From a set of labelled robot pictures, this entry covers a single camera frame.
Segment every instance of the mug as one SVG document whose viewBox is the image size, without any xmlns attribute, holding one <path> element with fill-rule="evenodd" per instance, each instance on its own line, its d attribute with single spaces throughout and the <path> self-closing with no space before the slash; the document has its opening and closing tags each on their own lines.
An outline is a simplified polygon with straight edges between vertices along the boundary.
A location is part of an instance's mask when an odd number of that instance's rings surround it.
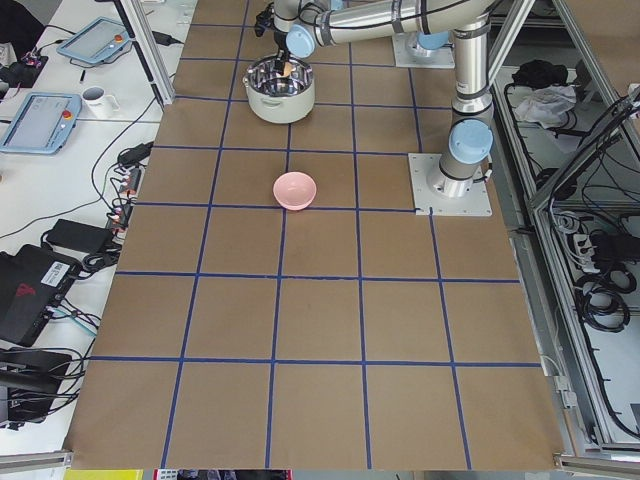
<svg viewBox="0 0 640 480">
<path fill-rule="evenodd" d="M 116 97 L 107 94 L 102 87 L 89 87 L 82 92 L 82 100 L 89 110 L 100 119 L 111 118 L 120 110 Z"/>
</svg>

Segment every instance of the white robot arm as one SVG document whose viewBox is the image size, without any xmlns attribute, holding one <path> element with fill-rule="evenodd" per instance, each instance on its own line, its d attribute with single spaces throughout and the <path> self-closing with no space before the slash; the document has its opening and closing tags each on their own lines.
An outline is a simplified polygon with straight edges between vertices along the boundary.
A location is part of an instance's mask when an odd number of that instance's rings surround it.
<svg viewBox="0 0 640 480">
<path fill-rule="evenodd" d="M 382 0 L 342 9 L 340 0 L 275 0 L 274 26 L 286 34 L 286 50 L 305 58 L 317 46 L 451 30 L 455 44 L 456 96 L 449 148 L 428 174 L 446 197 L 469 191 L 477 166 L 493 142 L 493 102 L 488 83 L 487 34 L 495 0 Z"/>
</svg>

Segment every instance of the white label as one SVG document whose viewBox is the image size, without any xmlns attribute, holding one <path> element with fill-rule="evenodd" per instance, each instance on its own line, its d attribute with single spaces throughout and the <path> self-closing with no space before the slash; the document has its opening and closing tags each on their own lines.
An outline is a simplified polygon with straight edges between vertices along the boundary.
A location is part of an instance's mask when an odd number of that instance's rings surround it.
<svg viewBox="0 0 640 480">
<path fill-rule="evenodd" d="M 65 273 L 69 270 L 69 265 L 61 262 L 53 262 L 49 271 L 44 274 L 40 283 L 44 285 L 49 285 L 50 287 L 57 287 L 58 284 L 64 278 Z"/>
</svg>

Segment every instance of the white mounting plate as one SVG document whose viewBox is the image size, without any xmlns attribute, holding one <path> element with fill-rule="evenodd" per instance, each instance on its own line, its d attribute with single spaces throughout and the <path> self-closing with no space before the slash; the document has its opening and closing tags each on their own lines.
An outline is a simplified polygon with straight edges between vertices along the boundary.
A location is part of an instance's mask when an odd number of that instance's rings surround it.
<svg viewBox="0 0 640 480">
<path fill-rule="evenodd" d="M 445 217 L 490 217 L 491 204 L 484 182 L 474 183 L 462 198 L 446 198 L 431 190 L 427 185 L 427 172 L 432 165 L 440 161 L 441 156 L 433 153 L 409 154 L 416 215 L 429 215 L 433 211 L 434 215 Z M 482 170 L 478 167 L 473 178 L 481 178 L 482 175 Z"/>
<path fill-rule="evenodd" d="M 444 47 L 436 50 L 436 52 L 429 57 L 419 57 L 412 55 L 407 50 L 406 38 L 406 33 L 398 33 L 391 37 L 391 40 L 393 41 L 393 54 L 396 59 L 396 67 L 449 69 L 455 67 L 455 62 L 453 60 L 453 47 L 451 45 L 445 45 Z"/>
</svg>

